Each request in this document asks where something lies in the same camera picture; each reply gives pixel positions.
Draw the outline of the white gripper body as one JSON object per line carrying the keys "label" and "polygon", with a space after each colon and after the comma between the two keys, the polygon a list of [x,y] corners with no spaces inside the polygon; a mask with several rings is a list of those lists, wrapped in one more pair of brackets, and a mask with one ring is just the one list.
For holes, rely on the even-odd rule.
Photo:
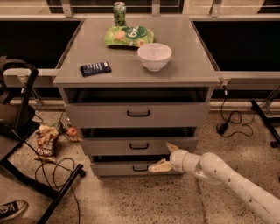
{"label": "white gripper body", "polygon": [[192,154],[187,150],[175,150],[170,155],[171,168],[176,172],[200,171],[200,156]]}

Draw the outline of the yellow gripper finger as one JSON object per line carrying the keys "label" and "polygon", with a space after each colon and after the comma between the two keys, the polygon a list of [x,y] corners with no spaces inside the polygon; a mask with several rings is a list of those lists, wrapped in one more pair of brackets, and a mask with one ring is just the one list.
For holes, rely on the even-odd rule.
{"label": "yellow gripper finger", "polygon": [[176,151],[179,148],[178,146],[176,146],[172,143],[169,143],[169,142],[166,143],[166,146],[170,153],[173,153],[174,151]]}
{"label": "yellow gripper finger", "polygon": [[172,169],[172,165],[169,161],[167,161],[165,158],[161,159],[155,164],[152,164],[148,167],[148,171],[152,173],[157,172],[169,172]]}

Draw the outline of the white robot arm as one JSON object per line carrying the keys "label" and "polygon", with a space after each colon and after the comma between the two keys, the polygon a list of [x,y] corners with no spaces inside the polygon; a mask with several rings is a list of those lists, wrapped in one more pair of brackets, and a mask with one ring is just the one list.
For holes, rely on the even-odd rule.
{"label": "white robot arm", "polygon": [[234,171],[222,158],[211,152],[193,154],[169,142],[166,146],[169,159],[150,165],[149,172],[190,172],[207,183],[223,183],[266,224],[280,224],[280,199]]}

